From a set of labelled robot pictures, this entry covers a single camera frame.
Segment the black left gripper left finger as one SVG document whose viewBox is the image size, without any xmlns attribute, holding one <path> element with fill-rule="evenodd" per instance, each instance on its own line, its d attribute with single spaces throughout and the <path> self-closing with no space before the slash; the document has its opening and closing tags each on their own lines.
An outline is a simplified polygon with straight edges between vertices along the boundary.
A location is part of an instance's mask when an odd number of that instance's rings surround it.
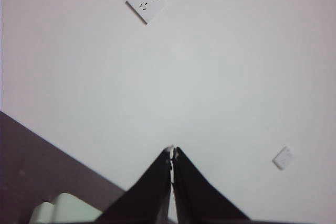
<svg viewBox="0 0 336 224">
<path fill-rule="evenodd" d="M 171 193 L 171 153 L 165 148 L 140 179 L 95 223 L 168 223 Z"/>
</svg>

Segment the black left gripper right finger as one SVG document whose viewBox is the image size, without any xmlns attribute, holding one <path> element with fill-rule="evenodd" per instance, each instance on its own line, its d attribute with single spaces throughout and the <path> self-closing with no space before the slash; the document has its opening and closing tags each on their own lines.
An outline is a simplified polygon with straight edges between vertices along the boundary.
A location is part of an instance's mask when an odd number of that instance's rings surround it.
<svg viewBox="0 0 336 224">
<path fill-rule="evenodd" d="M 173 190 L 178 223 L 239 223 L 251 219 L 222 195 L 181 148 L 173 154 Z"/>
</svg>

